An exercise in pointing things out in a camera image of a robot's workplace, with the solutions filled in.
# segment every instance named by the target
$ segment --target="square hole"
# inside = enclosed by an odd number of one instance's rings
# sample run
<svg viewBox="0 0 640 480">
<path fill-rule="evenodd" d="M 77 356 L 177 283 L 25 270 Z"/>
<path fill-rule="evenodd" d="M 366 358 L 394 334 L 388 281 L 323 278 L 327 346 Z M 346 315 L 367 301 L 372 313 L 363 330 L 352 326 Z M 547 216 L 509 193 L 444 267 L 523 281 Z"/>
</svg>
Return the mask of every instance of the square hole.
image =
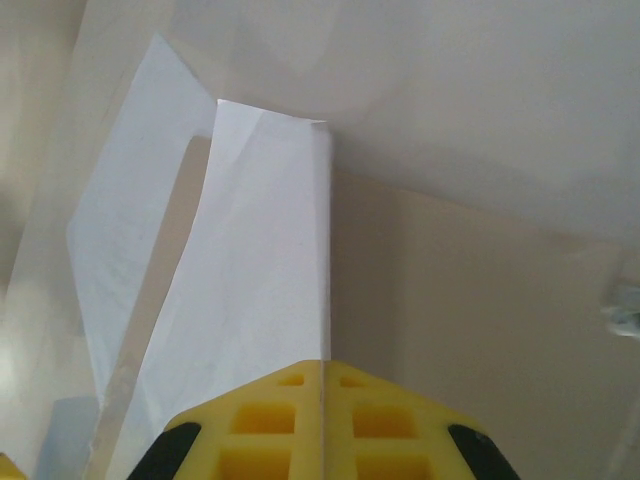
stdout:
<svg viewBox="0 0 640 480">
<path fill-rule="evenodd" d="M 296 409 L 287 403 L 249 403 L 240 407 L 231 433 L 293 433 Z"/>
<path fill-rule="evenodd" d="M 296 373 L 289 375 L 278 382 L 281 387 L 299 387 L 304 385 L 304 375 Z"/>
<path fill-rule="evenodd" d="M 353 409 L 353 436 L 356 438 L 415 438 L 411 412 L 402 407 L 357 405 Z"/>
<path fill-rule="evenodd" d="M 418 456 L 361 455 L 356 459 L 358 480 L 431 480 L 427 459 Z"/>
<path fill-rule="evenodd" d="M 220 452 L 216 480 L 288 480 L 291 452 L 268 448 L 235 448 Z"/>
</svg>

